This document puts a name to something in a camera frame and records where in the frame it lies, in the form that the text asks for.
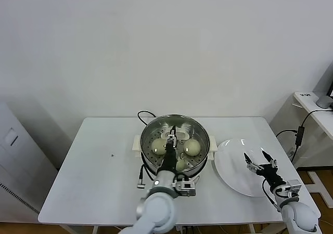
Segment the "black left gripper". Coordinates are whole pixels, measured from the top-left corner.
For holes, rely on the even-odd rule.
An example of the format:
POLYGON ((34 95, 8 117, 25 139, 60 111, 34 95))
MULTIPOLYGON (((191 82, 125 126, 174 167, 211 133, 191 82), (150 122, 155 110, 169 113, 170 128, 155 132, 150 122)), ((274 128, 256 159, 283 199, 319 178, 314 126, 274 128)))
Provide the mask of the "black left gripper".
POLYGON ((160 171, 175 171, 177 164, 176 149, 177 148, 177 135, 176 126, 172 126, 165 146, 166 153, 163 162, 160 166, 160 171))

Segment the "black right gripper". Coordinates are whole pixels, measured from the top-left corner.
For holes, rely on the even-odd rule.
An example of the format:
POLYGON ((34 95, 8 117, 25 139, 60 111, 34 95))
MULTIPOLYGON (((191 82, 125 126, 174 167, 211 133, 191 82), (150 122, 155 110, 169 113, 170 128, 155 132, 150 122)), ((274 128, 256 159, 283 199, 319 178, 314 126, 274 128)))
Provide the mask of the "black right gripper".
POLYGON ((252 162, 252 160, 246 153, 244 153, 247 169, 253 173, 256 173, 259 176, 263 176, 268 182, 271 190, 274 190, 278 186, 284 185, 285 181, 277 174, 277 161, 265 151, 262 151, 262 154, 267 160, 267 163, 257 165, 252 162))

